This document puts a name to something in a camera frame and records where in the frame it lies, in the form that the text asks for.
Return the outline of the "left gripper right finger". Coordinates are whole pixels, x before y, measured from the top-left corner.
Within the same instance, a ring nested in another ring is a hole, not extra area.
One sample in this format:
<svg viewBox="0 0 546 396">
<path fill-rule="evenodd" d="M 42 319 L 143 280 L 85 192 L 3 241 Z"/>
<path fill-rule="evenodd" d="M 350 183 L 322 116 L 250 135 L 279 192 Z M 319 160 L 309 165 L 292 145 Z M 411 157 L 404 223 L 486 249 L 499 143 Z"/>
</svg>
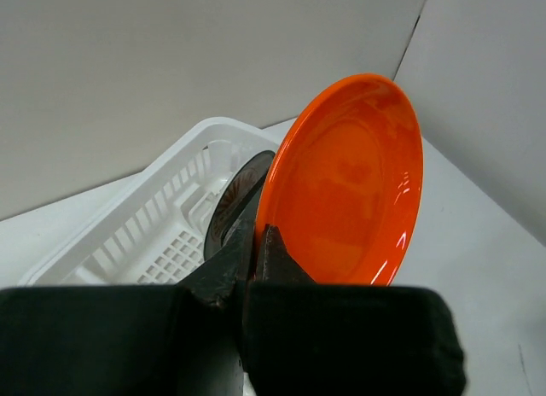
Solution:
<svg viewBox="0 0 546 396">
<path fill-rule="evenodd" d="M 245 304 L 245 367 L 256 394 L 460 395 L 464 362 L 438 293 L 315 283 L 267 227 Z"/>
</svg>

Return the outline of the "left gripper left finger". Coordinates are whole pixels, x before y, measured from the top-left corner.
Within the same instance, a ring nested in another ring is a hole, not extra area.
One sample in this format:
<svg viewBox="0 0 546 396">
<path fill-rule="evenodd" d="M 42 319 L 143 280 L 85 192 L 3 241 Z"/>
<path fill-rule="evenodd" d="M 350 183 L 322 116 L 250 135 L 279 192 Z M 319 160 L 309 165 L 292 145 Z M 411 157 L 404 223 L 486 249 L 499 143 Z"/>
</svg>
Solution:
<svg viewBox="0 0 546 396">
<path fill-rule="evenodd" d="M 4 395 L 240 395 L 234 324 L 254 225 L 176 284 L 6 288 Z"/>
</svg>

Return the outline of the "orange round plate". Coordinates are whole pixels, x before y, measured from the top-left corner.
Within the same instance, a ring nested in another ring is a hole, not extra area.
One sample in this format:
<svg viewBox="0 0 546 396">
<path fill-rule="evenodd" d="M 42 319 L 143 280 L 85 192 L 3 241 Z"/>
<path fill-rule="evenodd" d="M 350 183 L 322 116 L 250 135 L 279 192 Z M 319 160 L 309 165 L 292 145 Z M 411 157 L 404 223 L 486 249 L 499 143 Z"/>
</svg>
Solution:
<svg viewBox="0 0 546 396">
<path fill-rule="evenodd" d="M 344 78 L 282 140 L 254 240 L 276 227 L 315 282 L 390 284 L 415 228 L 423 174 L 420 126 L 404 92 L 377 74 Z"/>
</svg>

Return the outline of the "black square floral plate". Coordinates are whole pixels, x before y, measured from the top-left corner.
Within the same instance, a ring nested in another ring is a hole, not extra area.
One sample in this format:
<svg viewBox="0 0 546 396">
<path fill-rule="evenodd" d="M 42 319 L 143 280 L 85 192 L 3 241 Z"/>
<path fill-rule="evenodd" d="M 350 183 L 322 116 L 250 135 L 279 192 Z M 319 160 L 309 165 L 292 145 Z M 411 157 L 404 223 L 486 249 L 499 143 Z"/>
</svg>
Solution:
<svg viewBox="0 0 546 396">
<path fill-rule="evenodd" d="M 211 228 L 209 224 L 203 247 L 203 259 L 205 262 L 210 260 L 228 242 L 240 221 L 255 218 L 263 186 L 264 183 L 256 190 L 253 198 L 247 203 L 239 217 L 231 225 L 216 230 Z"/>
</svg>

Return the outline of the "white round sunburst plate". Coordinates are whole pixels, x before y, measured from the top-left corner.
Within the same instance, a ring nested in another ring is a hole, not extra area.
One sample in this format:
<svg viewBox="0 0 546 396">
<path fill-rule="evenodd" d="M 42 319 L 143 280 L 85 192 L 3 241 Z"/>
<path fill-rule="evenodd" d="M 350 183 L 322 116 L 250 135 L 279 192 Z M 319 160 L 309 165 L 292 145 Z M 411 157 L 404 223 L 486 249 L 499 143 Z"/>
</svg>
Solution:
<svg viewBox="0 0 546 396">
<path fill-rule="evenodd" d="M 271 150 L 254 155 L 230 180 L 212 215 L 210 227 L 220 230 L 241 214 L 256 190 L 263 184 L 275 157 Z"/>
</svg>

